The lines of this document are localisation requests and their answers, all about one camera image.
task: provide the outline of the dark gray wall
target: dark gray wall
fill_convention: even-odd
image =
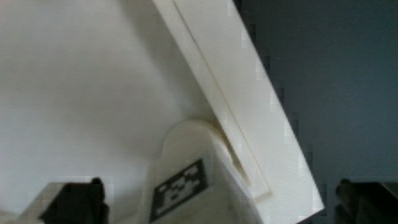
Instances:
[[[398,181],[398,1],[237,0],[335,223],[342,178]]]

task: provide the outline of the white panel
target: white panel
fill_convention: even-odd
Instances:
[[[256,198],[265,223],[297,223],[324,204],[233,1],[155,3],[244,168],[256,176],[258,165],[269,183]]]

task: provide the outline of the white wall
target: white wall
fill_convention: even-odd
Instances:
[[[214,114],[152,1],[4,0],[0,211],[22,213],[50,182],[100,176],[123,218],[189,117]]]

